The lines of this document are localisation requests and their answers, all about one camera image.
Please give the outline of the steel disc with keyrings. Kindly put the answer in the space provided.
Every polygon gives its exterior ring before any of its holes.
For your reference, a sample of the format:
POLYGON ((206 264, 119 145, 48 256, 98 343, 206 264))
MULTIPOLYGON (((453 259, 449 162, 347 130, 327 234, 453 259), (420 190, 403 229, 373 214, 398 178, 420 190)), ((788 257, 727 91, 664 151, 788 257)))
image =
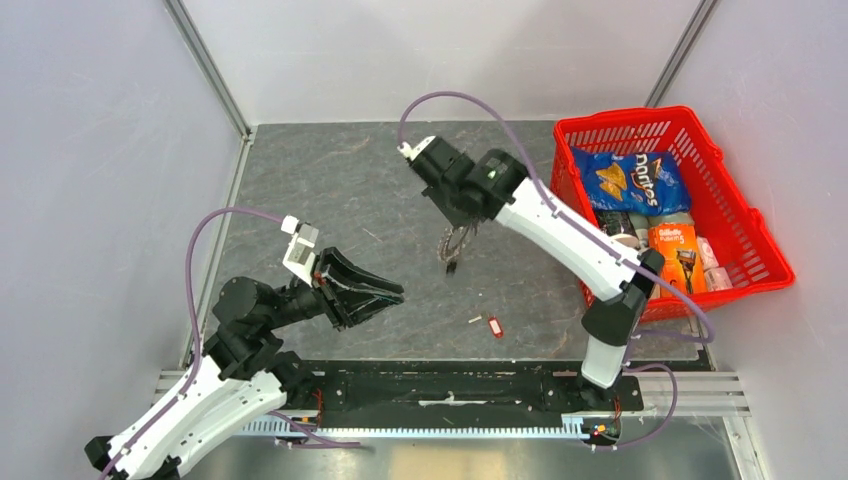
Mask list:
POLYGON ((437 256, 444 266, 446 276, 450 277, 455 274, 465 247, 477 235, 478 230, 478 223, 450 227, 445 230, 438 244, 437 256))

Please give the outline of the red key tag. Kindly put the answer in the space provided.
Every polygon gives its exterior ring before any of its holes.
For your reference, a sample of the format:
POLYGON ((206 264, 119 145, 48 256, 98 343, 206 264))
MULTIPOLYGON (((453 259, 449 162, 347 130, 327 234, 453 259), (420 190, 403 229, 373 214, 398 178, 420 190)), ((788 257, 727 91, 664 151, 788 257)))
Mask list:
POLYGON ((501 339, 504 336, 504 330, 497 317, 490 316, 487 319, 488 327, 495 338, 501 339))

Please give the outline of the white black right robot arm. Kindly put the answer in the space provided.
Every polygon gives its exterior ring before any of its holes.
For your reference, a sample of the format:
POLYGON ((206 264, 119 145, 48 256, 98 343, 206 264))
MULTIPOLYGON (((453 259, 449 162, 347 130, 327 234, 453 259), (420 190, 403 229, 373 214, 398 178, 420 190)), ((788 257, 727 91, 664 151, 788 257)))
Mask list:
POLYGON ((503 150, 492 149, 475 161, 439 136, 416 145, 403 142, 398 150, 452 233, 498 223, 530 240, 589 288, 594 300, 582 319, 589 339, 577 395, 591 409, 612 402, 630 336, 663 265, 661 256, 639 253, 606 235, 503 150))

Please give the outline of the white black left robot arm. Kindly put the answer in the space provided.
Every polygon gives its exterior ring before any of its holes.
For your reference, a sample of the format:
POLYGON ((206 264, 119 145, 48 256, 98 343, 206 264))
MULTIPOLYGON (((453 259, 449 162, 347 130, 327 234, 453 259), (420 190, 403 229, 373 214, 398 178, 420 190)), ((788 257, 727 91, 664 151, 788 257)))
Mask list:
POLYGON ((403 287, 355 266, 328 247, 292 247, 293 277, 277 288, 248 277, 222 287, 219 325, 198 365, 138 421, 90 440, 84 452, 107 479, 182 479, 223 441, 285 404, 307 405, 314 376, 275 330, 325 316, 342 331, 403 303, 403 287))

